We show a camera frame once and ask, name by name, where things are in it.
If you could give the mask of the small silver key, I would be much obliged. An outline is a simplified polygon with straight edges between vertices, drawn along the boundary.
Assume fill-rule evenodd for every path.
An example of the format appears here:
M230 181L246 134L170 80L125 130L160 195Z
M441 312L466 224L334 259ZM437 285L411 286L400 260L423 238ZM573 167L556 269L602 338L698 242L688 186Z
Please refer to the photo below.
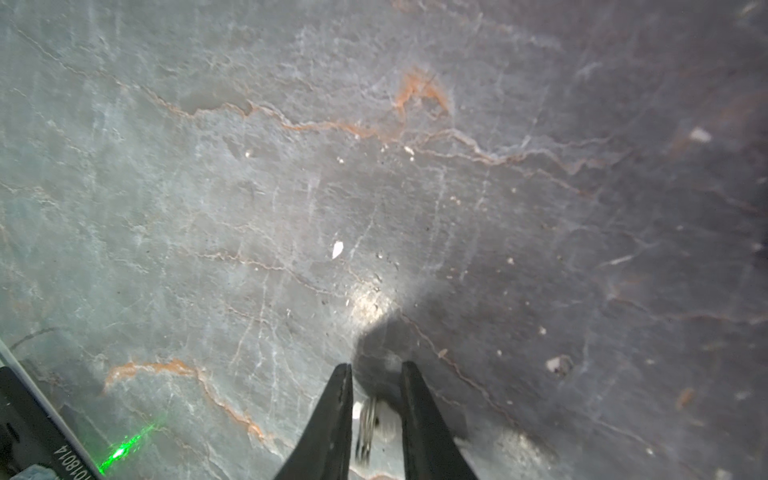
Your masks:
M370 463L376 442L392 442L401 428L399 413L382 396L356 401L352 408L352 419L357 425L354 457L359 465Z

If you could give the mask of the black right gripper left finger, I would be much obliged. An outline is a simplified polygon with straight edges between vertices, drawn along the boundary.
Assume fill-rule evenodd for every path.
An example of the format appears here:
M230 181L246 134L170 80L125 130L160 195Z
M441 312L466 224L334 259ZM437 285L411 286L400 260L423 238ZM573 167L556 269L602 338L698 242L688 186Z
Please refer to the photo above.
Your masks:
M275 480L347 480L354 405L352 366L335 367L299 442Z

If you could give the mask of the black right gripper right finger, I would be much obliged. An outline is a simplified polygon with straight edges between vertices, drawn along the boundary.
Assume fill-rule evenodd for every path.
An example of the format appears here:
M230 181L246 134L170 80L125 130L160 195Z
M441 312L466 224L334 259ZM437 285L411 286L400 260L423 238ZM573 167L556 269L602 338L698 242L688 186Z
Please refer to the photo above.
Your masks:
M477 480L412 361L402 364L402 446L407 480Z

